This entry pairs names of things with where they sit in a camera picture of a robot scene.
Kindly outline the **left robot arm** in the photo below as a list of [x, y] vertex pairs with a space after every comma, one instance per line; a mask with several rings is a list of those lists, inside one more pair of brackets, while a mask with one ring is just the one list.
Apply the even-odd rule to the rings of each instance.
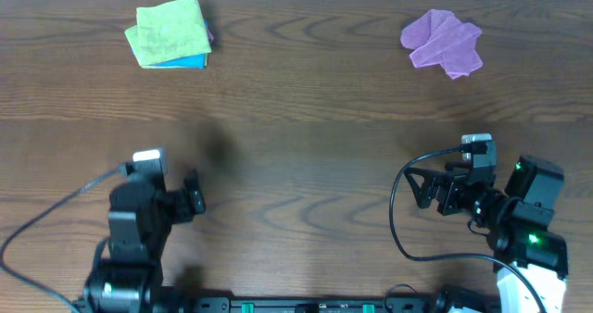
[[109, 236], [97, 245], [82, 291], [90, 312], [191, 312], [193, 300], [164, 286], [161, 259], [173, 226], [206, 212], [198, 173], [183, 188], [166, 188], [165, 170], [149, 161], [127, 163], [128, 180], [109, 195]]

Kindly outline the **light green cloth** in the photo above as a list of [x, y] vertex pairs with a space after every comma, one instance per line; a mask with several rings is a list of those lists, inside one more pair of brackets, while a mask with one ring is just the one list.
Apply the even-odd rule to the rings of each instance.
[[139, 66], [185, 56], [211, 53], [208, 23], [198, 0], [174, 0], [158, 6], [138, 7], [136, 24]]

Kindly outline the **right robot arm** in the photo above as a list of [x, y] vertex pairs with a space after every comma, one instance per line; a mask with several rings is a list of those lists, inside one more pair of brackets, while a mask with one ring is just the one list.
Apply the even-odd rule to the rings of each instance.
[[486, 238], [503, 312], [559, 312], [569, 274], [565, 240], [549, 231], [564, 171], [546, 159], [520, 156], [504, 190], [495, 188], [495, 154], [471, 153], [444, 170], [405, 165], [418, 207], [438, 202], [443, 216], [466, 212], [472, 232]]

